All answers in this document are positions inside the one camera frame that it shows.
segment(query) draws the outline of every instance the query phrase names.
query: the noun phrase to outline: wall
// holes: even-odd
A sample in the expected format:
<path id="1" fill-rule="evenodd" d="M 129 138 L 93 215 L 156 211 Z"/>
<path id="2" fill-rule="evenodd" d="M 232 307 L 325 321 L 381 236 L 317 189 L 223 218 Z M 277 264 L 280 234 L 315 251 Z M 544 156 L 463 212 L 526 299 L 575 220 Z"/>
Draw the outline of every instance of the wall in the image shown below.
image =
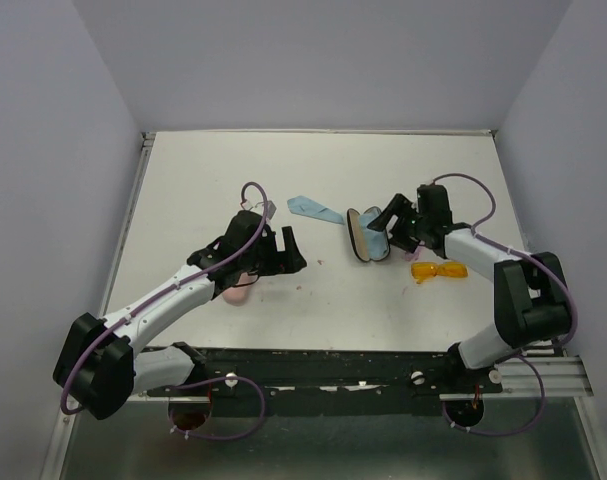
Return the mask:
<path id="1" fill-rule="evenodd" d="M 563 261 L 607 434 L 607 0 L 569 8 L 498 148 L 523 230 Z"/>
<path id="2" fill-rule="evenodd" d="M 147 130 L 498 128 L 569 0 L 74 0 Z"/>
<path id="3" fill-rule="evenodd" d="M 52 370 L 97 310 L 139 138 L 69 0 L 0 0 L 0 479 L 39 476 Z"/>

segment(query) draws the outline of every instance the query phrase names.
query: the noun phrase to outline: purple cable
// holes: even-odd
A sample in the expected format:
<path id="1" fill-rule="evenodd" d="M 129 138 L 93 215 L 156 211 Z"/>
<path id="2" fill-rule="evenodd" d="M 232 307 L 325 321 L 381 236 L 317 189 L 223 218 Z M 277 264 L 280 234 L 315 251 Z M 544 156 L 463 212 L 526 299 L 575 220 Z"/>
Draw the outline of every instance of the purple cable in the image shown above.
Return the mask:
<path id="1" fill-rule="evenodd" d="M 202 433 L 198 433 L 193 430 L 181 430 L 180 428 L 178 428 L 176 425 L 174 425 L 174 419 L 172 418 L 172 413 L 170 412 L 170 423 L 172 423 L 172 431 L 176 430 L 176 431 L 182 433 L 183 435 L 188 435 L 188 436 L 194 437 L 194 438 L 200 438 L 202 440 L 212 440 L 212 441 L 216 441 L 216 442 L 240 440 L 242 438 L 249 437 L 254 432 L 256 432 L 261 427 L 261 425 L 263 425 L 263 420 L 265 419 L 265 409 L 266 409 L 265 396 L 263 395 L 263 392 L 261 391 L 261 387 L 259 387 L 255 382 L 253 382 L 249 378 L 233 377 L 233 376 L 209 378 L 207 380 L 203 380 L 202 382 L 191 383 L 189 385 L 181 385 L 181 386 L 174 387 L 174 388 L 177 388 L 180 390 L 188 390 L 190 388 L 198 388 L 198 387 L 202 387 L 204 385 L 212 385 L 213 383 L 220 383 L 220 382 L 225 382 L 225 381 L 229 381 L 229 380 L 238 380 L 239 382 L 247 383 L 252 388 L 254 388 L 254 390 L 256 390 L 256 393 L 258 393 L 258 395 L 259 395 L 259 399 L 261 400 L 261 411 L 259 412 L 258 420 L 256 421 L 256 423 L 254 425 L 252 425 L 252 427 L 250 429 L 246 430 L 245 432 L 237 433 L 235 435 L 227 435 L 227 436 L 204 435 Z"/>
<path id="2" fill-rule="evenodd" d="M 539 421 L 543 417 L 543 412 L 545 410 L 545 406 L 547 405 L 547 397 L 545 396 L 545 387 L 543 386 L 543 379 L 541 378 L 541 374 L 538 372 L 536 367 L 531 362 L 529 362 L 528 360 L 523 358 L 521 355 L 516 355 L 514 358 L 518 358 L 523 363 L 525 363 L 528 367 L 530 367 L 532 369 L 532 371 L 534 372 L 534 375 L 536 375 L 536 379 L 539 382 L 539 388 L 541 389 L 541 405 L 540 405 L 538 411 L 536 412 L 536 415 L 534 415 L 534 417 L 532 417 L 532 420 L 527 422 L 522 427 L 517 428 L 516 430 L 508 431 L 508 432 L 489 432 L 486 430 L 472 430 L 471 428 L 468 429 L 466 427 L 462 427 L 461 425 L 457 425 L 456 423 L 454 423 L 454 420 L 452 420 L 450 418 L 450 416 L 447 414 L 447 410 L 445 409 L 445 402 L 443 402 L 442 403 L 443 417 L 445 417 L 445 420 L 447 420 L 447 423 L 450 424 L 450 427 L 456 428 L 457 430 L 460 430 L 462 432 L 471 433 L 472 435 L 479 435 L 481 437 L 510 437 L 512 435 L 518 435 L 519 433 L 527 432 L 528 430 L 534 428 L 539 423 Z"/>
<path id="3" fill-rule="evenodd" d="M 466 173 L 446 173 L 444 175 L 439 175 L 438 177 L 436 177 L 433 180 L 433 182 L 436 183 L 438 180 L 442 180 L 444 178 L 449 178 L 449 177 L 465 178 L 466 180 L 470 180 L 470 181 L 476 183 L 479 187 L 481 187 L 485 191 L 485 193 L 487 194 L 487 196 L 490 199 L 490 202 L 492 203 L 490 213 L 488 213 L 483 218 L 481 218 L 480 220 L 478 220 L 472 224 L 472 227 L 471 227 L 472 235 L 474 235 L 476 238 L 478 238 L 479 240 L 481 240 L 483 243 L 485 243 L 487 245 L 490 245 L 494 248 L 498 248 L 499 250 L 501 250 L 509 255 L 514 255 L 515 257 L 518 257 L 522 260 L 530 262 L 536 268 L 538 268 L 543 273 L 545 273 L 549 277 L 549 279 L 552 280 L 559 287 L 559 289 L 563 292 L 563 295 L 567 299 L 568 305 L 570 307 L 571 324 L 570 324 L 570 330 L 567 333 L 567 335 L 565 337 L 563 337 L 559 342 L 555 343 L 554 346 L 563 347 L 563 346 L 567 345 L 568 343 L 570 343 L 570 341 L 572 341 L 572 339 L 574 338 L 574 335 L 576 334 L 576 330 L 578 328 L 578 310 L 576 308 L 576 302 L 574 301 L 574 298 L 572 297 L 572 294 L 570 293 L 568 288 L 561 281 L 561 279 L 554 274 L 554 272 L 552 272 L 549 268 L 547 268 L 545 265 L 543 265 L 541 262 L 539 262 L 536 258 L 528 255 L 527 253 L 508 248 L 505 245 L 502 245 L 502 244 L 478 233 L 476 231 L 477 227 L 479 225 L 481 225 L 482 223 L 485 223 L 490 218 L 492 218 L 492 216 L 494 216 L 494 213 L 496 212 L 496 199 L 494 198 L 494 195 L 483 182 L 481 182 L 480 180 L 478 180 Z"/>
<path id="4" fill-rule="evenodd" d="M 245 191 L 247 190 L 248 187 L 255 187 L 261 194 L 261 197 L 263 197 L 263 215 L 261 216 L 261 221 L 259 222 L 259 226 L 257 227 L 256 232 L 254 232 L 252 237 L 250 237 L 250 239 L 247 241 L 247 243 L 245 245 L 243 245 L 241 248 L 239 248 L 232 255 L 225 258 L 224 260 L 221 260 L 219 263 L 216 263 L 210 267 L 207 267 L 204 270 L 201 270 L 200 272 L 197 272 L 193 275 L 185 277 L 183 280 L 181 280 L 180 286 L 183 286 L 189 282 L 192 282 L 192 281 L 196 280 L 197 278 L 207 275 L 208 273 L 211 273 L 214 270 L 217 270 L 217 269 L 221 268 L 222 266 L 227 265 L 231 261 L 238 258 L 240 255 L 242 255 L 259 238 L 259 236 L 261 235 L 261 232 L 263 231 L 263 227 L 265 227 L 265 222 L 267 221 L 267 215 L 268 215 L 267 194 L 265 193 L 265 190 L 263 190 L 263 187 L 261 187 L 258 183 L 247 182 L 245 185 L 243 185 L 243 188 L 241 189 L 241 203 L 243 203 L 247 200 L 247 198 L 245 197 Z M 128 317 L 121 318 L 118 322 L 116 322 L 114 325 L 112 325 L 111 327 L 106 329 L 103 333 L 101 333 L 98 337 L 96 337 L 96 339 L 85 349 L 85 351 L 81 354 L 79 359 L 74 364 L 74 367 L 72 367 L 72 371 L 67 376 L 67 379 L 65 380 L 65 385 L 63 386 L 63 392 L 61 393 L 60 406 L 61 406 L 61 411 L 65 415 L 74 415 L 83 410 L 82 406 L 79 406 L 75 409 L 68 408 L 67 399 L 70 395 L 70 390 L 72 389 L 72 383 L 74 383 L 74 379 L 76 378 L 79 371 L 81 370 L 81 367 L 83 367 L 83 364 L 88 359 L 88 357 L 92 354 L 94 349 L 96 347 L 98 347 L 101 344 L 101 342 L 103 342 L 103 340 L 105 340 L 112 333 L 114 333 L 114 331 L 116 331 L 117 329 L 119 329 L 120 327 L 125 325 L 125 323 L 127 323 L 132 318 L 136 317 L 142 310 L 149 307 L 150 305 L 152 305 L 159 299 L 163 298 L 168 293 L 173 292 L 177 288 L 178 287 L 176 285 L 170 285 L 168 287 L 165 287 L 163 290 L 160 290 L 159 292 L 155 293 L 150 298 L 147 298 L 146 300 L 141 302 L 138 306 L 136 306 L 135 308 L 132 309 L 132 311 L 129 314 L 129 318 Z"/>

